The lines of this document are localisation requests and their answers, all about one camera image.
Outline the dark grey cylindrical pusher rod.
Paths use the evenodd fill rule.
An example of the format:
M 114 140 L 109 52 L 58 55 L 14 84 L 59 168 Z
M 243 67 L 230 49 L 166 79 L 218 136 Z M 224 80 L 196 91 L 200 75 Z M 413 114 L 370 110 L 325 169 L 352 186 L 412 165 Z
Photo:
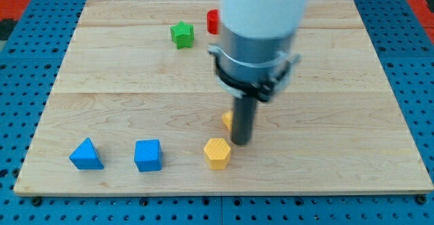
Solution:
M 257 100 L 251 97 L 234 98 L 231 141 L 246 145 L 252 138 Z

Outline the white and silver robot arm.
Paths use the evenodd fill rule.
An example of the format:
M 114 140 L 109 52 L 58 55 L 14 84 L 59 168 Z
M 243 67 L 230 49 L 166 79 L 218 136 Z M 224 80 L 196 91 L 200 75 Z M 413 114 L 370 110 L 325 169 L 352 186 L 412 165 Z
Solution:
M 219 85 L 233 96 L 231 141 L 248 144 L 256 105 L 289 84 L 291 44 L 307 0 L 220 0 L 219 39 L 208 47 Z

